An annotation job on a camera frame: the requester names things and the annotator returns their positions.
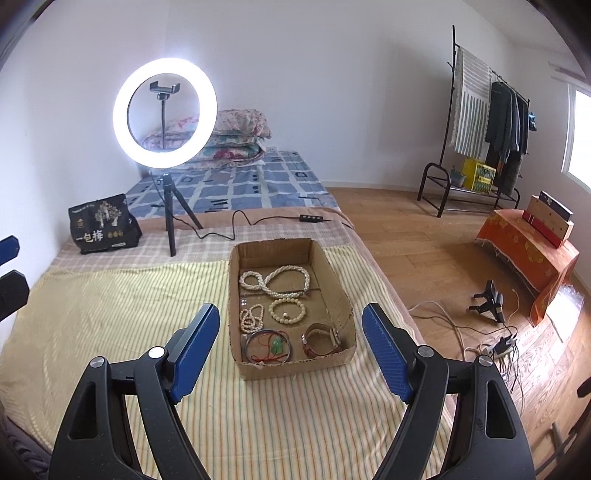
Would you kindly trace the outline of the bangle with green pendant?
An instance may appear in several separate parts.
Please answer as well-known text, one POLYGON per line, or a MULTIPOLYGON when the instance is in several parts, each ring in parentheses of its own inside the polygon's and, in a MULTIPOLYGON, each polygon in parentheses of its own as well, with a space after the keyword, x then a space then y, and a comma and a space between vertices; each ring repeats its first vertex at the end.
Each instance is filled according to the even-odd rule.
POLYGON ((293 346, 286 332, 262 329, 245 336, 242 352, 249 363, 286 364, 293 356, 293 346))

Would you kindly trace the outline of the brown strap wristwatch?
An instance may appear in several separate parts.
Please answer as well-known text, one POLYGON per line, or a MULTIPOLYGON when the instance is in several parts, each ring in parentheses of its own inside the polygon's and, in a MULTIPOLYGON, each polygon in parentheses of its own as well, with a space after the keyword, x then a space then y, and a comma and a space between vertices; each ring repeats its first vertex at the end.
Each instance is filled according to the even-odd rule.
POLYGON ((314 323, 301 335, 301 346, 308 358, 329 356, 342 351, 341 335, 334 326, 314 323))

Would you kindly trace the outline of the black snack bag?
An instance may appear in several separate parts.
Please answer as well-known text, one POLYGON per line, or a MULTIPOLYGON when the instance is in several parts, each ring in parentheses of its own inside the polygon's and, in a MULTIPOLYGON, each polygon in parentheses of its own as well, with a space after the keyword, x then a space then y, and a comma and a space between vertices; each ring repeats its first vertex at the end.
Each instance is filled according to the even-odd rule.
POLYGON ((123 193, 70 207, 68 216, 72 240, 81 254, 134 248, 142 237, 123 193))

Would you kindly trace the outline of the black small tripod on floor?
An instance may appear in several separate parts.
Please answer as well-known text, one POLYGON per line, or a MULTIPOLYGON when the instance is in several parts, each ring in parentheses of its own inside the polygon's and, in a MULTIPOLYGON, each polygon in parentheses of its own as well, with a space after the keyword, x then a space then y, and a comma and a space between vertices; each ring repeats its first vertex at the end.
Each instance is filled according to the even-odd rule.
POLYGON ((468 310, 476 311, 480 315, 490 313, 493 319, 499 324, 505 324, 505 315, 503 311, 504 296, 498 291, 493 280, 488 280, 483 292, 473 295, 473 299, 481 299, 483 303, 480 305, 471 305, 468 310))

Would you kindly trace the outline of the yellow striped blanket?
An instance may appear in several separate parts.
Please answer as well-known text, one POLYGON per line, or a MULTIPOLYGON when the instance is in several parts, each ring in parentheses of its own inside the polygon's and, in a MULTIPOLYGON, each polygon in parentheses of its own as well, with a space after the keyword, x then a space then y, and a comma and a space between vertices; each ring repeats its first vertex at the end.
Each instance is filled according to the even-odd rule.
POLYGON ((385 284, 352 246, 307 242, 290 319, 242 339, 239 255, 40 279, 1 352, 1 401, 54 477, 375 476, 413 395, 363 328, 377 309, 407 332, 385 284))

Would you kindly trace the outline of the orange cloth covered table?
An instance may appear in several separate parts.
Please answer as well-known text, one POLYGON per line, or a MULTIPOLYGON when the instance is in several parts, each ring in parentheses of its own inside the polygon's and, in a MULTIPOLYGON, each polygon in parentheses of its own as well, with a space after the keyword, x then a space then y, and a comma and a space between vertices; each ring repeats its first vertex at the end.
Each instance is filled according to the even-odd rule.
POLYGON ((560 287, 570 280, 580 252, 570 241, 555 248, 523 214, 523 210, 494 210, 475 242, 490 244, 525 279, 534 292, 530 320, 537 326, 560 287))

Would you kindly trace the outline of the cardboard tray box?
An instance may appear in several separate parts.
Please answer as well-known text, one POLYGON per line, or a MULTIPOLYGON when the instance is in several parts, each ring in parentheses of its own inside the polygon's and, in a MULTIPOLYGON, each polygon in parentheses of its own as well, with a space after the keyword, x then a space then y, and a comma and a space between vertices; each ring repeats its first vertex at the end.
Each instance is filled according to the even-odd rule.
POLYGON ((353 306, 327 252, 308 238, 246 242, 229 257, 228 332, 231 354, 245 380, 286 377, 344 366, 356 352, 353 306), (301 335, 324 323, 339 330, 342 351, 308 358, 301 335), (286 364, 246 361, 245 336, 262 329, 287 333, 293 356, 286 364))

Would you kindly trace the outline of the plaid pink bed cover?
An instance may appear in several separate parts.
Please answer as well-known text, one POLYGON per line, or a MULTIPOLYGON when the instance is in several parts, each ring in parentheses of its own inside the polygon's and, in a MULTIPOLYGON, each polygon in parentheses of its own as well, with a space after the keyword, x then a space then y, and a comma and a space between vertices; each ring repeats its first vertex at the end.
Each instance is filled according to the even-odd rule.
POLYGON ((245 213, 220 211, 199 216, 204 228, 194 232, 177 222, 176 255, 169 255, 162 218, 139 222, 142 237, 134 248, 83 255, 68 241, 49 270, 93 272, 123 268, 146 268, 172 263, 226 260, 235 245, 273 239, 311 238, 322 247, 352 243, 365 257, 369 250, 341 211, 322 207, 250 209, 245 213))

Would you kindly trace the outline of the cardboard boxes on table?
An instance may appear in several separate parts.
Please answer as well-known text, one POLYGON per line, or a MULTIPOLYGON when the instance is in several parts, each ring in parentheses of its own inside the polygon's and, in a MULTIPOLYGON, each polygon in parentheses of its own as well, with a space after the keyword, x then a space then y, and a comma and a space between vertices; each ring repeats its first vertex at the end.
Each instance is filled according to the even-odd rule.
POLYGON ((572 215, 556 202, 548 204, 540 196, 532 195, 522 218, 550 242, 555 248, 561 247, 570 237, 574 228, 572 215))

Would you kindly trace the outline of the yellow crate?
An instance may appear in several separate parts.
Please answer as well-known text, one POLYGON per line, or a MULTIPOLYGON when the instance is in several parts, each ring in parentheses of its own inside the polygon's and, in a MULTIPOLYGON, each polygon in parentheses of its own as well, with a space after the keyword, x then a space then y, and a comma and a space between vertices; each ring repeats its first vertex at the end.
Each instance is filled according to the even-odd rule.
POLYGON ((466 158, 462 174, 464 187, 477 193, 490 193, 496 177, 496 169, 473 158, 466 158))

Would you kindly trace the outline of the floral folded quilt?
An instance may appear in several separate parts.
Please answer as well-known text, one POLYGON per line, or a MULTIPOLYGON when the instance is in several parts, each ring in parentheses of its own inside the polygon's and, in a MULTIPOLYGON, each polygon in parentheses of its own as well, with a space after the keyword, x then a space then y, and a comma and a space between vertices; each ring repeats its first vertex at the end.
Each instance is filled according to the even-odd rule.
MULTIPOLYGON (((164 126, 164 138, 161 138, 161 129, 158 128, 148 134, 140 145, 151 151, 176 150, 193 136, 198 120, 197 115, 170 120, 164 126)), ((266 153, 266 140, 270 138, 270 125, 263 112, 256 109, 221 110, 211 137, 191 160, 256 161, 266 153)))

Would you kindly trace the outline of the black clothes rack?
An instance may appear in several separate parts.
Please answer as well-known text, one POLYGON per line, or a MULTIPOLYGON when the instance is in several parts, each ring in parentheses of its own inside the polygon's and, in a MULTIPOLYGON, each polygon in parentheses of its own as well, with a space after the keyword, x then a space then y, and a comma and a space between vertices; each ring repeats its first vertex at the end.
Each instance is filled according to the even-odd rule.
POLYGON ((516 183, 536 129, 530 100, 458 42, 449 66, 444 142, 440 158, 424 168, 417 199, 438 217, 517 208, 516 183))

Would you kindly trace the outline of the blue patterned bedsheet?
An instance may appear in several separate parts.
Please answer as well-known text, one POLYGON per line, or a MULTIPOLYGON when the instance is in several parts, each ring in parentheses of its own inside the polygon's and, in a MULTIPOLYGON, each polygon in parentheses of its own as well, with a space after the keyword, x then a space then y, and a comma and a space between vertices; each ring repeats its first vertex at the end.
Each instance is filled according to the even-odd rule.
POLYGON ((339 205, 315 172, 294 151, 270 150, 245 166, 200 169, 189 162, 169 171, 197 214, 218 211, 339 205))

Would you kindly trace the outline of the window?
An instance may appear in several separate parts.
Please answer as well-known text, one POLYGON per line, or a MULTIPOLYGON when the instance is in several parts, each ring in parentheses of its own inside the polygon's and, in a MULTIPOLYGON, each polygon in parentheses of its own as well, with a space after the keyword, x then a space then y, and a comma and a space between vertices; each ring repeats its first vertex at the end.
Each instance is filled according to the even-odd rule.
POLYGON ((591 99, 590 93, 568 85, 568 119, 562 172, 590 192, 591 99))

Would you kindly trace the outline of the striped hanging towel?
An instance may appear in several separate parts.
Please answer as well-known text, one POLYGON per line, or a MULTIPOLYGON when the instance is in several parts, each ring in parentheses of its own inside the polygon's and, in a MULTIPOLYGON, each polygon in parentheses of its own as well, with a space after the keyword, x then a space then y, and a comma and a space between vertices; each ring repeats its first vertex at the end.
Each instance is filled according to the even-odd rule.
POLYGON ((454 72, 450 147, 459 155, 483 161, 486 157, 492 70, 470 51, 459 47, 454 72))

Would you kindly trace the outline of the dark hanging clothes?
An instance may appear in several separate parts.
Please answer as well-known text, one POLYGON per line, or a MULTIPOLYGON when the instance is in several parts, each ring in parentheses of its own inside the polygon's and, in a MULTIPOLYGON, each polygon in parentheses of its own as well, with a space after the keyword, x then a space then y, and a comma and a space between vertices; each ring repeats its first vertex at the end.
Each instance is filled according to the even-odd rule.
POLYGON ((493 185, 511 196, 524 157, 528 154, 529 133, 536 131, 536 118, 529 102, 503 81, 492 84, 489 121, 485 142, 485 164, 496 170, 493 185))

